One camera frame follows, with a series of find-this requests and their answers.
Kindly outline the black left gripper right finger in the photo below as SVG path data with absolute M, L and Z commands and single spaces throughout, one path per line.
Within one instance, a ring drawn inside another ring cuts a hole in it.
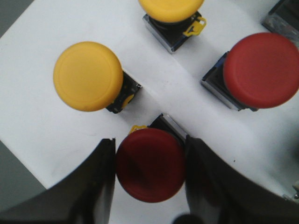
M 241 175 L 201 139 L 186 137 L 186 198 L 204 224 L 297 224 L 299 206 Z

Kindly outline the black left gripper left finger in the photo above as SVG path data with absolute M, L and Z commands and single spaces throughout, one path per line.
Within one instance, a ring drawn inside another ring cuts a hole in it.
M 115 139 L 53 187 L 0 214 L 2 224 L 107 224 L 115 183 Z

